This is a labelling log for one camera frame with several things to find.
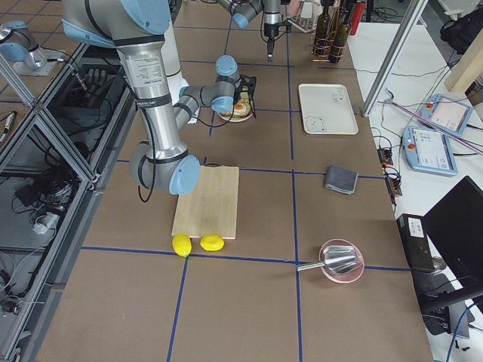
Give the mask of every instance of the gray cloth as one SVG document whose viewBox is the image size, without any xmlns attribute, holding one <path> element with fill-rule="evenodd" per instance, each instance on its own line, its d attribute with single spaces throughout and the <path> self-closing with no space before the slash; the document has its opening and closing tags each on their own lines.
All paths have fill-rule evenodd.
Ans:
<svg viewBox="0 0 483 362">
<path fill-rule="evenodd" d="M 325 177 L 325 187 L 330 190 L 351 195 L 355 191 L 355 184 L 359 174 L 342 167 L 329 166 Z"/>
</svg>

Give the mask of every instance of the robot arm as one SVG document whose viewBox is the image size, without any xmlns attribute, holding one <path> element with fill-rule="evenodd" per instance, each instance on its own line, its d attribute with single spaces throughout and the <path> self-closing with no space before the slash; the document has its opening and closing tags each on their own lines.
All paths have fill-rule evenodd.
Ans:
<svg viewBox="0 0 483 362">
<path fill-rule="evenodd" d="M 173 107 L 167 72 L 180 73 L 180 64 L 166 0 L 63 0 L 63 7 L 64 31 L 69 37 L 116 48 L 121 58 L 142 110 L 146 133 L 151 135 L 149 141 L 138 145 L 131 159 L 134 180 L 175 195 L 191 192 L 200 166 L 198 159 L 188 154 L 179 132 L 201 105 L 210 104 L 216 112 L 232 111 L 238 78 L 234 59 L 221 57 L 216 65 L 216 84 L 185 87 Z"/>
<path fill-rule="evenodd" d="M 0 54 L 11 62 L 23 62 L 31 70 L 47 64 L 47 57 L 23 21 L 0 25 Z"/>
<path fill-rule="evenodd" d="M 279 29 L 285 27 L 290 32 L 291 24 L 281 21 L 280 6 L 288 5 L 290 0 L 218 0 L 229 13 L 238 28 L 244 29 L 260 12 L 263 12 L 263 34 L 267 37 L 266 53 L 268 61 L 272 61 L 275 40 Z"/>
</svg>

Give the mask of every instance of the food plate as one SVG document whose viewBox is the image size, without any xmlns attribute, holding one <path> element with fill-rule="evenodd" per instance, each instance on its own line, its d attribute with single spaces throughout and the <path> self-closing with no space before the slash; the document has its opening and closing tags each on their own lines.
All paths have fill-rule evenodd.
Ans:
<svg viewBox="0 0 483 362">
<path fill-rule="evenodd" d="M 357 121 L 341 84 L 300 84 L 303 129 L 309 134 L 356 134 Z"/>
</svg>

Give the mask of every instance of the wooden cutting board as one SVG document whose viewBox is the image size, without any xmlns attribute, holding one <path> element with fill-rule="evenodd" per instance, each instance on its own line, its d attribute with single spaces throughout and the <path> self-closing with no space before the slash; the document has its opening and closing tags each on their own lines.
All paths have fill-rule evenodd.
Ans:
<svg viewBox="0 0 483 362">
<path fill-rule="evenodd" d="M 178 198 L 171 235 L 234 239 L 239 172 L 238 167 L 202 167 L 195 189 Z"/>
</svg>

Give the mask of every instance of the black monitor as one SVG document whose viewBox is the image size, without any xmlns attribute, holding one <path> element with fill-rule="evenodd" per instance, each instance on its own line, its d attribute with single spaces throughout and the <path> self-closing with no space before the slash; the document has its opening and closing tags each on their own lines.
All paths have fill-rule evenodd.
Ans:
<svg viewBox="0 0 483 362">
<path fill-rule="evenodd" d="M 483 312 L 483 191 L 465 176 L 422 219 L 423 228 L 462 289 L 420 303 L 435 310 L 472 299 Z"/>
</svg>

